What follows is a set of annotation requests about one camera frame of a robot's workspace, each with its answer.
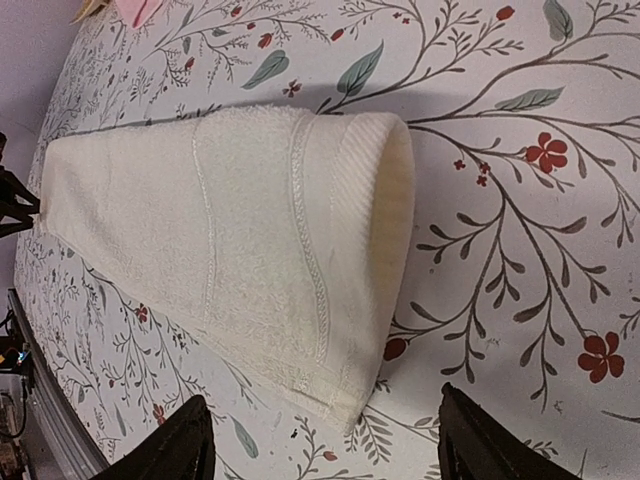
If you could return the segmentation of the cream white towel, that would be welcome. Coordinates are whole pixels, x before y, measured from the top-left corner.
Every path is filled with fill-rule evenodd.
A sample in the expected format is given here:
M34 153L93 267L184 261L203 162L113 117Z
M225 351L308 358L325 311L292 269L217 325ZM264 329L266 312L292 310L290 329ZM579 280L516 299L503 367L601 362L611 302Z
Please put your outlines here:
M127 295L348 432L382 363L414 204L397 115L250 106L52 141L40 224Z

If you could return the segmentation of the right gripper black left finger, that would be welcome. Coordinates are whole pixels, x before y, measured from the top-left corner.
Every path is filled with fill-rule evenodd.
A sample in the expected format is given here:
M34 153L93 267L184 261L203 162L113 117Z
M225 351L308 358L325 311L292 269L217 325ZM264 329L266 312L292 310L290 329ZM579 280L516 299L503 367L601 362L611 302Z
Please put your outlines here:
M92 480L212 480L215 465L212 417L204 397L195 395Z

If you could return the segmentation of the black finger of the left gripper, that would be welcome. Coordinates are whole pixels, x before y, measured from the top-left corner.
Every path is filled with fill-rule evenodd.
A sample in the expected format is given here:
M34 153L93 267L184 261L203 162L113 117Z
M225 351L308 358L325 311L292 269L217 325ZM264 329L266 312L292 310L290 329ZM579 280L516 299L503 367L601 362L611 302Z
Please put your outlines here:
M40 212L40 200L32 194L18 177L1 166L1 219L13 219L1 223L2 238L30 230L34 227L34 216Z

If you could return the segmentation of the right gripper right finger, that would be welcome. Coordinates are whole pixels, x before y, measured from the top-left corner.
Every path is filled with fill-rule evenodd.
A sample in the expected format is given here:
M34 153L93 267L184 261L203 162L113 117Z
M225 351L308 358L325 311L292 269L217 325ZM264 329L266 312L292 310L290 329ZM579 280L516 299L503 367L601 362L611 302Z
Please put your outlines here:
M462 390L445 383L441 393L438 461L442 479L576 478L518 440Z

